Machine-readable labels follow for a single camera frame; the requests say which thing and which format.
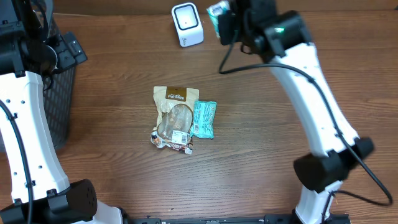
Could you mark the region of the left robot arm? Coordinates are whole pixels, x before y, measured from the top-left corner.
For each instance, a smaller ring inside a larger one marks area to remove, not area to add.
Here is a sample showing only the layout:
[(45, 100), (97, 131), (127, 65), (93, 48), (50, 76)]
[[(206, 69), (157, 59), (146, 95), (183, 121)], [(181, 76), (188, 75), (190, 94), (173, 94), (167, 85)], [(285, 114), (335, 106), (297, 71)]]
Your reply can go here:
[(44, 109), (45, 78), (86, 61), (72, 33), (50, 35), (53, 3), (1, 2), (1, 136), (13, 203), (4, 223), (122, 223), (129, 215), (100, 202), (88, 179), (70, 182)]

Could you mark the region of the teal tissue pack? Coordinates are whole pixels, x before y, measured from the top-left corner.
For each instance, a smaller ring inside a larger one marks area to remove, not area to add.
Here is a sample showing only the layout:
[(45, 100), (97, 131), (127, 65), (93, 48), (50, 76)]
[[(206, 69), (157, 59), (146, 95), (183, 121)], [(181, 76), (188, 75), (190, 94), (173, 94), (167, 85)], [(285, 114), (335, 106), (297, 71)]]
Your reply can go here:
[(226, 12), (230, 10), (230, 3), (227, 0), (223, 0), (214, 5), (211, 5), (206, 10), (215, 29), (216, 36), (217, 38), (220, 38), (220, 32), (218, 28), (219, 24), (218, 16), (226, 14)]

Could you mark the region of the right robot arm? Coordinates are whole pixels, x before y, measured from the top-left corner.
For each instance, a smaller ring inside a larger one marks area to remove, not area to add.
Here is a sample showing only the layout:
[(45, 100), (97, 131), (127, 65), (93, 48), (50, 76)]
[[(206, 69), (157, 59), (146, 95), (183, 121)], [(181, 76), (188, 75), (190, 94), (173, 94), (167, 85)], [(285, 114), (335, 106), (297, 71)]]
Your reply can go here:
[(320, 66), (317, 48), (297, 11), (278, 13), (275, 1), (222, 1), (210, 8), (223, 45), (240, 43), (245, 54), (260, 56), (290, 98), (308, 138), (310, 152), (294, 161), (302, 183), (290, 215), (266, 215), (266, 223), (348, 223), (333, 215), (333, 197), (349, 172), (373, 152), (341, 112)]

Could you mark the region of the teal white snack packet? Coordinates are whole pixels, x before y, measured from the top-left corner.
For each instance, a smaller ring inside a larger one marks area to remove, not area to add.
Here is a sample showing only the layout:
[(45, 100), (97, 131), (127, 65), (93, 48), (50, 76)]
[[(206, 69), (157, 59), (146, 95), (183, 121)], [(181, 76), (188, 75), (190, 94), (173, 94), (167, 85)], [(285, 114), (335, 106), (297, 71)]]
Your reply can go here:
[(213, 139), (213, 122), (216, 113), (217, 102), (196, 100), (193, 109), (193, 125), (190, 136), (201, 139)]

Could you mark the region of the brown snack packet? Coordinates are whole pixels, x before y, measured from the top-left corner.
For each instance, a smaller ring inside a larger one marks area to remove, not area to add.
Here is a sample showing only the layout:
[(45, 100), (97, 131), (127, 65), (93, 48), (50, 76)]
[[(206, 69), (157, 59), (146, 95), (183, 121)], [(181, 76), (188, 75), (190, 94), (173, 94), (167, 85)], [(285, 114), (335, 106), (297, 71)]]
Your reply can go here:
[(159, 149), (169, 147), (184, 154), (192, 154), (190, 135), (193, 126), (193, 108), (199, 99), (199, 90), (176, 86), (155, 86), (153, 99), (158, 117), (150, 141)]

